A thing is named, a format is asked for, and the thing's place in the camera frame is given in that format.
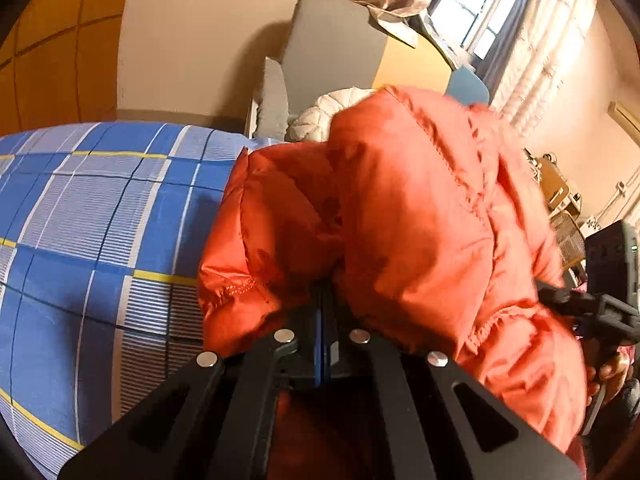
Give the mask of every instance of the wall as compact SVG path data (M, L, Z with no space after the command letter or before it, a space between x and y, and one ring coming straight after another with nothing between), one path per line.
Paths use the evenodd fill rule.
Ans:
M621 91L631 92L621 86L607 29L596 13L579 58L526 142L535 155L557 155L558 168L582 193L583 216L598 213L616 183L640 164L640 148L607 114Z
M284 45L295 3L127 0L118 63L118 116L237 130L264 56L277 56Z

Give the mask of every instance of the blue plaid bedsheet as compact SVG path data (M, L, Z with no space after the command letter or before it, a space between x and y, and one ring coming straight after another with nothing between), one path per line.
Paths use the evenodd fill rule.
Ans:
M45 478L199 352L226 180L275 142L155 123L0 137L0 413Z

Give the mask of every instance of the orange puffer jacket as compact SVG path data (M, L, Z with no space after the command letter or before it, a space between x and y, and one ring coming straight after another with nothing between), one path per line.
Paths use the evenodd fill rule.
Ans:
M561 285L561 260L512 135L485 107L388 87L327 143L242 153L200 264L206 349L244 351L333 274L366 326L453 356L565 452L584 361L537 301L533 278Z

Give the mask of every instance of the yellow stripe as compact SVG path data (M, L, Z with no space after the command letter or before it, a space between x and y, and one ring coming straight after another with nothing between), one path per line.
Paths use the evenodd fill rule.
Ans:
M173 283L174 285L196 285L195 278L185 278L184 276L175 276L173 274L162 274L161 272L149 272L148 270L134 270L134 278L142 278L143 280L152 280L153 282Z
M142 153L142 152L73 152L71 155L101 155L101 156L138 156L140 158L166 158L161 153Z
M9 397L9 395L7 395L7 393L4 392L1 388L0 388L0 397L6 400L9 404L12 403L11 397ZM25 410L20 404L15 402L15 400L13 402L13 406L16 410L18 410L21 414L23 414L26 418L28 418L31 422L33 422L37 427L39 427L45 433L49 433L55 439L59 440L60 442L64 442L69 447L72 447L75 450L82 451L84 449L84 446L79 442L76 442L75 440L71 440L68 436L65 436L59 431L54 430L51 426L48 426L47 424L42 422L39 418L36 418L33 415L31 415L31 413Z

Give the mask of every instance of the silver bolt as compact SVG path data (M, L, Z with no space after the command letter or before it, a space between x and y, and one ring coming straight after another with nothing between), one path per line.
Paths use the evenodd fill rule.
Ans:
M281 328L280 330L277 330L275 334L273 334L273 338L278 343L291 343L295 336L296 335L293 333L293 330L289 330L288 328Z
M354 328L353 330L351 330L351 332L349 332L349 339L351 339L357 345L364 345L371 339L371 334L361 328Z
M446 354L443 354L442 352L429 352L429 354L427 355L427 362L431 366L435 366L437 368L443 368L449 362L449 358L447 357Z
M196 357L196 362L203 368L209 368L218 362L218 356L213 352L202 352Z

